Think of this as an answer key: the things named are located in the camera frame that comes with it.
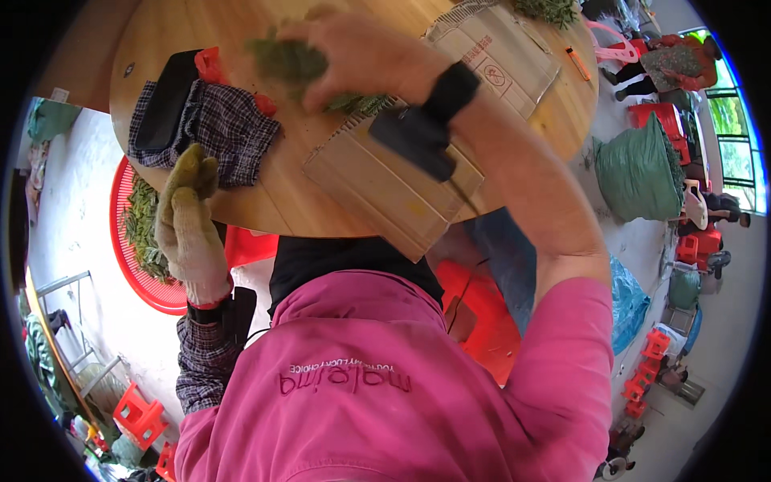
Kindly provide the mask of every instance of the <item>red plastic bag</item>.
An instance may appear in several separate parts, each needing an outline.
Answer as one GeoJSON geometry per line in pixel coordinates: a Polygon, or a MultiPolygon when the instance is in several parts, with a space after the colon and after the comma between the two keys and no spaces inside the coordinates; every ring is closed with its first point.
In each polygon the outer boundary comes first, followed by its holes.
{"type": "Polygon", "coordinates": [[[198,68],[198,76],[205,83],[230,85],[222,73],[219,47],[210,47],[198,52],[195,55],[195,66],[198,68]]]}
{"type": "Polygon", "coordinates": [[[276,104],[273,103],[273,100],[271,100],[270,97],[264,96],[262,94],[252,94],[252,95],[254,95],[254,103],[257,105],[257,108],[265,116],[273,117],[273,115],[276,114],[276,111],[278,110],[278,108],[276,107],[276,104]]]}

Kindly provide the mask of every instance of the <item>work glove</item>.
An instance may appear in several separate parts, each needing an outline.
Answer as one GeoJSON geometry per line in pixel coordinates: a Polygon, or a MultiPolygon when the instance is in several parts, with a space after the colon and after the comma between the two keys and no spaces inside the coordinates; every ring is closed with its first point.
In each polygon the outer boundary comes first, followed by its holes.
{"type": "Polygon", "coordinates": [[[201,309],[216,308],[233,291],[225,250],[204,203],[216,190],[217,160],[204,159],[200,144],[190,145],[166,180],[155,224],[169,271],[184,283],[190,304],[201,309]]]}

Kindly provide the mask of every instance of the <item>black strap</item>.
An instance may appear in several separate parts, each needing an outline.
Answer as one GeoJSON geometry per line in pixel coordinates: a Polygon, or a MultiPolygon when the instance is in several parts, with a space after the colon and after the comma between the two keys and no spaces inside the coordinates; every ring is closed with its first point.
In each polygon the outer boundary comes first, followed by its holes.
{"type": "Polygon", "coordinates": [[[420,109],[442,126],[465,107],[476,94],[480,80],[463,61],[455,62],[436,80],[429,98],[420,109]]]}

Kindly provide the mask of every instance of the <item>cardboard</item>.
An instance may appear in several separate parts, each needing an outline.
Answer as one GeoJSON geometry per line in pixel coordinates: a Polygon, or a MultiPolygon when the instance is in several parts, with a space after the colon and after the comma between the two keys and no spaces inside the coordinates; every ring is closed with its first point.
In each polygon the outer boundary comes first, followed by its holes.
{"type": "MultiPolygon", "coordinates": [[[[437,183],[369,136],[374,118],[352,115],[303,166],[322,190],[369,224],[412,262],[417,262],[449,228],[465,204],[448,183],[437,183]]],[[[458,149],[453,181],[471,197],[484,180],[458,149]]]]}
{"type": "Polygon", "coordinates": [[[491,0],[456,5],[428,29],[425,40],[463,60],[482,86],[525,120],[560,71],[538,32],[507,5],[491,0]]]}

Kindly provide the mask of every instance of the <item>green sack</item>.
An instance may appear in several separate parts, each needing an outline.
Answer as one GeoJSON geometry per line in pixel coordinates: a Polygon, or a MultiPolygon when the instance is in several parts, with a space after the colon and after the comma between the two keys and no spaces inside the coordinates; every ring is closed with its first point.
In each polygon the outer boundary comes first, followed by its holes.
{"type": "Polygon", "coordinates": [[[594,152],[602,197],[625,222],[680,215],[682,168],[655,113],[641,129],[627,129],[607,144],[595,138],[594,152]]]}
{"type": "Polygon", "coordinates": [[[77,119],[82,107],[71,106],[48,99],[37,99],[29,114],[27,133],[33,144],[51,140],[64,134],[77,119]]]}
{"type": "Polygon", "coordinates": [[[699,302],[702,292],[702,276],[698,271],[675,270],[669,280],[669,304],[689,310],[699,302]]]}

